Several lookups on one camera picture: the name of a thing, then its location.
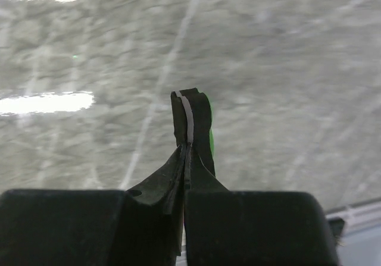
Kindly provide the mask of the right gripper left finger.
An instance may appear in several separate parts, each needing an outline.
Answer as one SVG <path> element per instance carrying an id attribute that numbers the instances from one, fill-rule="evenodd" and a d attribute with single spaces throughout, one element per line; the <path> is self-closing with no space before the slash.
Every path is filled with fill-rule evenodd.
<path id="1" fill-rule="evenodd" d="M 182 251 L 185 146 L 128 190 L 11 189 L 2 265 L 174 265 Z"/>

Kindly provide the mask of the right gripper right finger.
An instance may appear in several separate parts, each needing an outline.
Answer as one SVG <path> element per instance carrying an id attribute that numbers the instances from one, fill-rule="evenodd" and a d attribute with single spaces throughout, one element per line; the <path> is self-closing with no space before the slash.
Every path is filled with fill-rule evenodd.
<path id="1" fill-rule="evenodd" d="M 323 209 L 306 192 L 227 190 L 193 146 L 185 161 L 189 265 L 339 265 Z"/>

